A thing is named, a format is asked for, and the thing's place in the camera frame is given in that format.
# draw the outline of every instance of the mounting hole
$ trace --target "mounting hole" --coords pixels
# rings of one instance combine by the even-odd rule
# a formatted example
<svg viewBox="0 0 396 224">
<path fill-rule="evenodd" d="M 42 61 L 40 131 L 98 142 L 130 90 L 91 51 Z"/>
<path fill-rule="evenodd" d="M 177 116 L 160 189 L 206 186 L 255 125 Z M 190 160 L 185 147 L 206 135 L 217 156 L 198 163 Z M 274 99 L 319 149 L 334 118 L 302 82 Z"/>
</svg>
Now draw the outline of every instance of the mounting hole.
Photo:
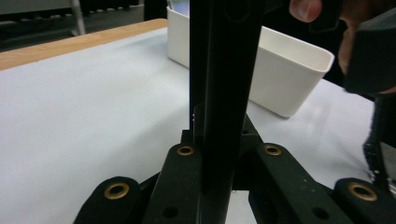
<svg viewBox="0 0 396 224">
<path fill-rule="evenodd" d="M 329 219 L 329 213 L 328 212 L 326 212 L 326 210 L 324 210 L 323 208 L 319 208 L 319 207 L 314 207 L 313 209 L 312 209 L 312 213 L 314 213 L 314 215 L 316 216 L 316 217 L 318 217 L 318 218 L 320 218 L 320 219 L 323 219 L 323 220 L 327 220 L 327 219 Z"/>
<path fill-rule="evenodd" d="M 264 146 L 264 150 L 266 153 L 272 155 L 272 156 L 278 156 L 282 153 L 280 148 L 275 147 L 275 146 Z"/>
<path fill-rule="evenodd" d="M 190 156 L 192 153 L 194 153 L 192 147 L 180 147 L 177 149 L 177 154 L 180 156 Z"/>
<path fill-rule="evenodd" d="M 125 183 L 113 183 L 105 190 L 105 197 L 109 200 L 117 200 L 124 197 L 129 191 L 129 186 Z"/>
<path fill-rule="evenodd" d="M 163 216 L 167 218 L 177 217 L 178 211 L 176 207 L 167 207 L 163 209 Z"/>
<path fill-rule="evenodd" d="M 348 185 L 349 191 L 357 198 L 364 201 L 373 202 L 378 199 L 375 192 L 367 186 L 360 183 L 350 183 Z"/>
</svg>

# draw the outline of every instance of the white plastic bin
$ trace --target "white plastic bin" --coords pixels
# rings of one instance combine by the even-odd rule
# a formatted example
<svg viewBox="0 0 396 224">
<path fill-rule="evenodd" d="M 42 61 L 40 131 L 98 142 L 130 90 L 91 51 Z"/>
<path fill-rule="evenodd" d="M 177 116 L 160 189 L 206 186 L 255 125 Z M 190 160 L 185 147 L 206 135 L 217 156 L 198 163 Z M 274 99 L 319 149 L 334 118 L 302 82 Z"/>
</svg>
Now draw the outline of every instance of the white plastic bin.
<svg viewBox="0 0 396 224">
<path fill-rule="evenodd" d="M 189 17 L 168 8 L 168 56 L 189 67 Z M 330 70 L 334 56 L 262 27 L 249 99 L 282 117 L 294 115 Z"/>
</svg>

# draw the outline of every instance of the black mechanical part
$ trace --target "black mechanical part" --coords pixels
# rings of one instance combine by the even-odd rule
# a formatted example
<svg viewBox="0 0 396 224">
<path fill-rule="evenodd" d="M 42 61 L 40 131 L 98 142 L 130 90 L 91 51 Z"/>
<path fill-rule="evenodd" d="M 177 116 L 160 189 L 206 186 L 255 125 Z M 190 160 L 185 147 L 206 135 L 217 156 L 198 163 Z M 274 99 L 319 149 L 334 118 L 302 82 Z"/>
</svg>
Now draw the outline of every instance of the black mechanical part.
<svg viewBox="0 0 396 224">
<path fill-rule="evenodd" d="M 201 198 L 203 223 L 225 222 L 263 12 L 262 0 L 210 1 Z"/>
<path fill-rule="evenodd" d="M 139 184 L 131 178 L 117 176 L 93 191 L 74 223 L 139 223 L 142 216 Z"/>
<path fill-rule="evenodd" d="M 142 223 L 199 223 L 201 150 L 178 144 L 168 152 Z"/>
<path fill-rule="evenodd" d="M 356 33 L 345 89 L 376 94 L 396 86 L 396 8 L 362 23 Z"/>
<path fill-rule="evenodd" d="M 354 223 L 396 223 L 396 200 L 366 181 L 356 178 L 338 180 L 332 195 Z"/>
<path fill-rule="evenodd" d="M 371 132 L 363 145 L 364 157 L 372 172 L 373 183 L 389 192 L 388 173 L 384 163 L 382 146 L 396 148 L 396 95 L 378 94 Z"/>
<path fill-rule="evenodd" d="M 260 144 L 252 160 L 249 202 L 258 223 L 353 223 L 285 148 Z"/>
</svg>

